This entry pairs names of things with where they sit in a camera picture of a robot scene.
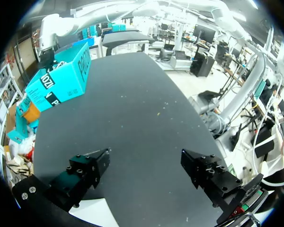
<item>shelf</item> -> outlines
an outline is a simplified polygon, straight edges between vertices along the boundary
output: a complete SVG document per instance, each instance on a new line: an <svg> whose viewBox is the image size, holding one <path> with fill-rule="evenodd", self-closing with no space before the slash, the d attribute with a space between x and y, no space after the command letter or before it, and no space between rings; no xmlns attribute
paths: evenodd
<svg viewBox="0 0 284 227"><path fill-rule="evenodd" d="M19 95L18 91L16 91L16 93L14 94L13 98L11 99L11 102L8 106L8 109L13 105L15 99L17 98L17 96Z"/></svg>
<svg viewBox="0 0 284 227"><path fill-rule="evenodd" d="M3 95L3 92L8 88L10 82L11 82L11 78L9 78L8 81L6 82L6 85L3 88L1 88L0 99L1 99L1 97Z"/></svg>

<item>white cable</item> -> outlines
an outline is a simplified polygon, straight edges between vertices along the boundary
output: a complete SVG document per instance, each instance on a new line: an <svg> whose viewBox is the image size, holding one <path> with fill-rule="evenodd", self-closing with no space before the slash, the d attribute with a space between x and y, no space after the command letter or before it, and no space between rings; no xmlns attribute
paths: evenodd
<svg viewBox="0 0 284 227"><path fill-rule="evenodd" d="M220 127L219 127L219 130L217 132L214 132L214 135L221 134L221 129L222 129L223 125L224 125L224 129L222 131L222 133L223 133L225 131L225 128L226 128L226 124L225 124L224 119L220 115L216 114L215 112L208 112L207 114L208 115L213 115L213 116L217 117L218 120L219 120Z"/></svg>
<svg viewBox="0 0 284 227"><path fill-rule="evenodd" d="M280 82L279 82L279 85L278 85L278 89L276 91L276 94L278 94L279 90L280 90L280 87L281 87L281 84L282 84L282 77L280 77ZM259 129L257 130L257 133L255 135L255 139L254 139L254 142L253 142L253 152L252 152L252 162L253 162L253 167L255 169L255 172L258 174L258 171L257 171L257 167L256 167L256 162L255 162L255 148L256 148L256 141L257 141L257 137L259 135L259 132L260 132L260 129L262 127L262 124L268 114L268 110L270 109L270 107L272 106L272 104L274 103L274 100L275 100L275 97L273 94L271 95L267 105L266 105L266 112L265 112L265 115L263 116L261 122L260 122L260 125L259 125ZM268 185L268 186L271 186L271 187L281 187L281 186L284 186L284 182L281 182L281 183L271 183L271 182L268 182L264 179L262 179L262 183Z"/></svg>
<svg viewBox="0 0 284 227"><path fill-rule="evenodd" d="M275 159L275 162L268 168L268 171L270 171L270 170L278 163L278 161L280 161L281 158L282 158L282 155L279 155L279 156Z"/></svg>

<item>white robotic arm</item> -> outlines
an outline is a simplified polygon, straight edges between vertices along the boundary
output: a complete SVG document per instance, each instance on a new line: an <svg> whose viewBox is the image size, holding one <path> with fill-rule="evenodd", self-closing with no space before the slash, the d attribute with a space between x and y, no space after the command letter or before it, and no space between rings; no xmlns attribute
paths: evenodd
<svg viewBox="0 0 284 227"><path fill-rule="evenodd" d="M42 20L40 30L40 51L51 49L56 44L56 36L75 34L85 27L110 22L124 16L153 16L159 12L157 1L137 1L129 4L104 6L78 17L59 17L51 14Z"/></svg>

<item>electronic equipment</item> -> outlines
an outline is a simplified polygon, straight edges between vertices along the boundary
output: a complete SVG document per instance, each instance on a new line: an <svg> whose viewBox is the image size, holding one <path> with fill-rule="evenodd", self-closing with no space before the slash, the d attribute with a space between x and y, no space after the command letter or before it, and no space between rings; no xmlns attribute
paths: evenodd
<svg viewBox="0 0 284 227"><path fill-rule="evenodd" d="M12 192L22 210L38 217L34 219L34 226L97 227L70 215L68 211L73 206L79 207L91 186L98 186L109 164L109 149L76 155L70 159L70 166L49 185L31 175L15 184Z"/></svg>
<svg viewBox="0 0 284 227"><path fill-rule="evenodd" d="M236 57L236 59L239 58L240 53L241 53L241 50L237 50L235 48L232 50L232 54Z"/></svg>
<svg viewBox="0 0 284 227"><path fill-rule="evenodd" d="M186 60L186 55L184 51L175 51L175 56L178 60Z"/></svg>
<svg viewBox="0 0 284 227"><path fill-rule="evenodd" d="M196 77L207 77L214 64L214 59L210 56L195 53L195 58L190 67L190 72Z"/></svg>
<svg viewBox="0 0 284 227"><path fill-rule="evenodd" d="M172 49L174 49L175 45L173 44L164 44L164 49L167 51L172 51Z"/></svg>
<svg viewBox="0 0 284 227"><path fill-rule="evenodd" d="M205 40L208 43L212 43L215 33L215 30L197 24L195 25L193 36L199 37L199 39Z"/></svg>
<svg viewBox="0 0 284 227"><path fill-rule="evenodd" d="M167 28L168 28L168 25L163 24L163 23L161 24L161 29L162 29L162 30L167 30Z"/></svg>
<svg viewBox="0 0 284 227"><path fill-rule="evenodd" d="M260 186L262 174L241 186L242 181L226 170L220 158L187 149L182 149L181 165L195 188L200 186L213 202L213 207L222 209L223 213L217 219L219 226L259 224L253 214L268 197L268 192Z"/></svg>
<svg viewBox="0 0 284 227"><path fill-rule="evenodd" d="M101 28L108 28L108 23L101 23Z"/></svg>
<svg viewBox="0 0 284 227"><path fill-rule="evenodd" d="M282 101L279 103L279 108L281 110L282 115L284 116L284 100L282 99Z"/></svg>

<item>black table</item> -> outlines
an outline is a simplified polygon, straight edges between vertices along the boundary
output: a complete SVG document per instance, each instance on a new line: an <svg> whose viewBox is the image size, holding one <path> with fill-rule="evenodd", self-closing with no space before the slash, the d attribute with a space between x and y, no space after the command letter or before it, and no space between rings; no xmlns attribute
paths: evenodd
<svg viewBox="0 0 284 227"><path fill-rule="evenodd" d="M113 48L132 41L143 41L148 40L152 44L155 40L147 35L143 35L140 32L113 32L106 34L103 38L102 45L107 47L106 56L111 55Z"/></svg>
<svg viewBox="0 0 284 227"><path fill-rule="evenodd" d="M120 227L214 226L221 215L180 164L181 149L221 157L208 129L146 54L93 60L84 95L41 113L35 175L45 183L69 158L111 147L111 165L85 199L105 198Z"/></svg>

